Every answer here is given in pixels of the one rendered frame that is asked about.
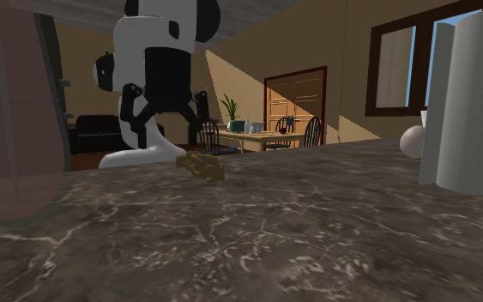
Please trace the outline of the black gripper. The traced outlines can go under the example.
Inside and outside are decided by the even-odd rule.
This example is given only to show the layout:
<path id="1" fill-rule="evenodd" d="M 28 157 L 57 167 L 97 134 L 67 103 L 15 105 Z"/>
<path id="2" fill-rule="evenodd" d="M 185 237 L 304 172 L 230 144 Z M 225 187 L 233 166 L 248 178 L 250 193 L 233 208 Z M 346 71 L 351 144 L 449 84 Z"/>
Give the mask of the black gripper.
<path id="1" fill-rule="evenodd" d="M 119 125 L 124 142 L 133 149 L 166 149 L 167 139 L 155 120 L 156 113 L 179 112 L 189 123 L 188 143 L 196 145 L 202 123 L 209 120 L 208 93 L 190 91 L 187 51 L 169 47 L 145 50 L 145 92 L 135 84 L 123 87 L 119 99 Z M 196 103 L 196 112 L 189 101 Z"/>

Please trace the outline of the black spindle chair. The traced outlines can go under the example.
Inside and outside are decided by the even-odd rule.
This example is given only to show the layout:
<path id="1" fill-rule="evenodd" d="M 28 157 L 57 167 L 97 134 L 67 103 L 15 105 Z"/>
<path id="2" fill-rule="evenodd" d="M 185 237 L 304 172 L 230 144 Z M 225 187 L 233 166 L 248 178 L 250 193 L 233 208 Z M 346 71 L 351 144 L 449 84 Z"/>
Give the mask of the black spindle chair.
<path id="1" fill-rule="evenodd" d="M 202 123 L 199 138 L 203 153 L 214 155 L 220 153 L 219 130 L 215 121 L 208 120 Z"/>
<path id="2" fill-rule="evenodd" d="M 321 121 L 317 116 L 310 119 L 305 127 L 304 147 L 317 146 L 321 142 Z"/>
<path id="3" fill-rule="evenodd" d="M 285 116 L 280 118 L 276 123 L 275 130 L 280 134 L 293 133 L 294 132 L 294 117 Z M 291 141 L 271 142 L 266 143 L 264 150 L 275 150 L 280 148 L 290 148 Z"/>

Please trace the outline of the black sofa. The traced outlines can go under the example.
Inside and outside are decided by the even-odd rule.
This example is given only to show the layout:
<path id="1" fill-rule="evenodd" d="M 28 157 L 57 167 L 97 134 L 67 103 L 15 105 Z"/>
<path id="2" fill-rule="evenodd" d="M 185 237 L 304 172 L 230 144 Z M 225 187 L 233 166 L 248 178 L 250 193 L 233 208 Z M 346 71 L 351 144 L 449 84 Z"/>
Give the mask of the black sofa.
<path id="1" fill-rule="evenodd" d="M 131 150 L 123 139 L 116 115 L 81 115 L 69 127 L 72 154 Z"/>

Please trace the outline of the wooden dining table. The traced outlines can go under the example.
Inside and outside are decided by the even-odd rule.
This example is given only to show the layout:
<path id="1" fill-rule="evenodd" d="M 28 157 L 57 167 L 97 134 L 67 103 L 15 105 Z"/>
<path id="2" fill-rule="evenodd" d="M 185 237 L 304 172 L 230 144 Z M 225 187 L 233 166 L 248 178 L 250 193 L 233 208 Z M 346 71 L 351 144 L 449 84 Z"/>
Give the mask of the wooden dining table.
<path id="1" fill-rule="evenodd" d="M 291 141 L 290 148 L 303 147 L 305 128 L 297 125 L 298 120 L 295 118 L 294 112 L 291 111 L 293 108 L 293 102 L 282 98 L 279 94 L 277 98 L 275 98 L 274 95 L 275 92 L 270 89 L 267 104 L 267 111 L 269 114 L 266 123 L 267 130 L 258 131 L 258 124 L 256 122 L 251 122 L 251 127 L 253 128 L 251 133 L 246 133 L 244 130 L 233 131 L 231 121 L 227 126 L 227 130 L 220 131 L 220 138 L 239 140 L 242 153 L 245 151 L 245 142 L 258 142 L 262 151 L 265 151 L 264 147 L 266 143 L 281 141 Z M 280 134 L 275 130 L 278 120 L 285 116 L 294 117 L 293 133 Z"/>

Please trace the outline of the dark door with hinges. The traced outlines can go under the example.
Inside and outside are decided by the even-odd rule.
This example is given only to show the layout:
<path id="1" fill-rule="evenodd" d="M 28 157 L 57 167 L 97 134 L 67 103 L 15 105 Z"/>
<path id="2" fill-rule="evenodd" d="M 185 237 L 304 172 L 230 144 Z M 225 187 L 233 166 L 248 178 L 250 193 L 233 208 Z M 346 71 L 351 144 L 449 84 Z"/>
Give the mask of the dark door with hinges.
<path id="1" fill-rule="evenodd" d="M 70 81 L 63 78 L 60 45 L 57 37 L 57 29 L 54 18 L 51 15 L 33 13 L 42 57 L 48 83 L 51 89 L 51 97 L 54 105 L 57 124 L 63 143 L 64 171 L 71 171 L 71 150 L 69 141 L 68 120 L 73 118 L 72 113 L 67 112 L 64 89 L 70 86 Z"/>

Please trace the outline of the brown panelled door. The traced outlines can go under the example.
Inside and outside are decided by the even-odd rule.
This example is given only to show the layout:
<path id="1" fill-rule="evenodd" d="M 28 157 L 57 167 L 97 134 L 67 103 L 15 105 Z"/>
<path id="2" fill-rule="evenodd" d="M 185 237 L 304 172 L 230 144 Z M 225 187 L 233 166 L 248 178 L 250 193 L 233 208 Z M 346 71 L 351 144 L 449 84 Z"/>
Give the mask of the brown panelled door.
<path id="1" fill-rule="evenodd" d="M 304 134 L 309 121 L 318 117 L 321 125 L 318 144 L 323 144 L 326 82 L 326 66 L 265 78 L 263 116 L 266 130 L 275 130 L 280 118 L 293 116 L 294 131 Z"/>

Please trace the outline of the pink translucent container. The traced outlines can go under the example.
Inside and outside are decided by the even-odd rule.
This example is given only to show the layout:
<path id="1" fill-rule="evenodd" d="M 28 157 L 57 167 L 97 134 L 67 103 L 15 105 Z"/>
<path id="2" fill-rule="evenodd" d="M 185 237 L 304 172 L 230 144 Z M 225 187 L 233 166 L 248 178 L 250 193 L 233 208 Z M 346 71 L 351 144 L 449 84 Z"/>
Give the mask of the pink translucent container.
<path id="1" fill-rule="evenodd" d="M 0 220 L 47 207 L 67 169 L 49 32 L 31 0 L 0 0 Z"/>

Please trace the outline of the dark framed window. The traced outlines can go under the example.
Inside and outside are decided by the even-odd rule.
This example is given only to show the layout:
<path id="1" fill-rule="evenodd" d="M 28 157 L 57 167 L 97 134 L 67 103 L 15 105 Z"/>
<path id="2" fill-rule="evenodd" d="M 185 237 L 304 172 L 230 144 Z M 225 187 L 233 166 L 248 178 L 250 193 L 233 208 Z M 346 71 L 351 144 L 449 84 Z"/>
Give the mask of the dark framed window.
<path id="1" fill-rule="evenodd" d="M 459 0 L 373 27 L 365 114 L 419 116 L 428 106 L 438 24 L 482 10 L 483 0 Z"/>

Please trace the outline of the white ball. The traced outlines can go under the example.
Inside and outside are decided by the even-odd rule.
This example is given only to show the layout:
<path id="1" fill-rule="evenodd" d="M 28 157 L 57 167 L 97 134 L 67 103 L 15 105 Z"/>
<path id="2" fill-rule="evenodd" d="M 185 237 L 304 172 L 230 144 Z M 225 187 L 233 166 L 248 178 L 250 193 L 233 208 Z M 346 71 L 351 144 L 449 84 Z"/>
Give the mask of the white ball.
<path id="1" fill-rule="evenodd" d="M 407 129 L 401 136 L 400 149 L 409 158 L 421 158 L 426 129 L 415 125 Z"/>

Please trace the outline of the tall white slab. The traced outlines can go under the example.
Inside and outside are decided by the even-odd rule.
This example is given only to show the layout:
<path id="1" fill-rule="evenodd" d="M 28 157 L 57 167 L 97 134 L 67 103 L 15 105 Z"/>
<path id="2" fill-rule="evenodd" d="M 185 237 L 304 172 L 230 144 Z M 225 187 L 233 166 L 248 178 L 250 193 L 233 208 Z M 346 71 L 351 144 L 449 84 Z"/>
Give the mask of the tall white slab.
<path id="1" fill-rule="evenodd" d="M 425 137 L 420 165 L 419 185 L 435 184 L 444 126 L 444 110 L 449 82 L 455 27 L 438 23 L 434 38 L 428 106 L 422 114 Z"/>

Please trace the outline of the white paper towel roll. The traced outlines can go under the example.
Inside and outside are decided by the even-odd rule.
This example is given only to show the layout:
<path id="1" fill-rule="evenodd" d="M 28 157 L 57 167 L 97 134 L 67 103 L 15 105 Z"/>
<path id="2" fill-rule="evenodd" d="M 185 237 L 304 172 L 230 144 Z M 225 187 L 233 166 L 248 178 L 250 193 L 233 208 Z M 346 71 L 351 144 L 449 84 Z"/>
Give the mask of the white paper towel roll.
<path id="1" fill-rule="evenodd" d="M 483 196 L 483 11 L 456 24 L 436 184 Z"/>

